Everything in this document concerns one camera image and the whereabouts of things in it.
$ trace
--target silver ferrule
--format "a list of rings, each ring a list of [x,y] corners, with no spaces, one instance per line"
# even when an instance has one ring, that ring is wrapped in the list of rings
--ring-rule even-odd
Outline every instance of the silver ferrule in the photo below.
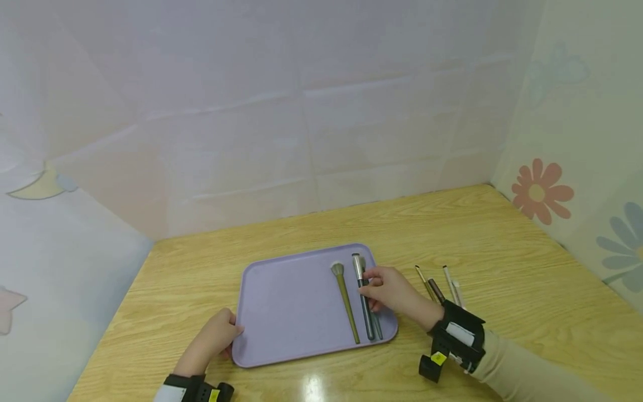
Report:
[[[358,280],[364,279],[362,273],[364,272],[364,267],[361,265],[361,256],[359,253],[353,253],[353,268],[355,268],[355,274],[358,276]]]

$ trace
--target purple tray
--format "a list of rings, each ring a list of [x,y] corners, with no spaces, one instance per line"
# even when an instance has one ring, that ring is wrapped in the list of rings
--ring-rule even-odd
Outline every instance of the purple tray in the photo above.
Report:
[[[397,333],[389,309],[378,313],[383,340],[369,341],[351,254],[375,266],[364,244],[287,255],[250,264],[243,273],[237,323],[246,330],[232,344],[233,361],[256,367],[345,349],[385,343]],[[344,281],[360,344],[355,344],[331,265],[344,264]]]

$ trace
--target yellow label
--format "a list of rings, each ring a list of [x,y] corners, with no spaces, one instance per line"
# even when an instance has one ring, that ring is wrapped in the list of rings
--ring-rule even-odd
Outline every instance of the yellow label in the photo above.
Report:
[[[219,393],[221,391],[218,389],[213,389],[212,392],[210,393],[210,398],[208,399],[208,402],[217,402],[217,398],[219,397]]]
[[[436,352],[431,355],[431,360],[433,360],[438,366],[441,366],[446,361],[446,356],[440,352]]]

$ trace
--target hand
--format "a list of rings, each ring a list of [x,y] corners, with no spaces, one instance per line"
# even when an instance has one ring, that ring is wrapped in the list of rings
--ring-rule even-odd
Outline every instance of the hand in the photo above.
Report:
[[[364,272],[364,279],[370,280],[368,286],[359,292],[369,298],[371,310],[378,312],[386,306],[417,322],[425,332],[444,317],[444,309],[423,297],[408,282],[400,271],[393,267],[375,267]]]
[[[225,358],[231,357],[232,341],[244,330],[236,322],[237,317],[230,309],[219,310],[185,349],[173,373],[184,377],[200,376],[205,373],[214,356],[221,354]]]

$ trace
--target white sleeve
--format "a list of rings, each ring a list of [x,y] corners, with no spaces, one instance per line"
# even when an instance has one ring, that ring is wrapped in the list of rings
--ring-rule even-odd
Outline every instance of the white sleeve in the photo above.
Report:
[[[183,395],[185,395],[185,388],[163,384],[156,392],[154,402],[181,402]]]

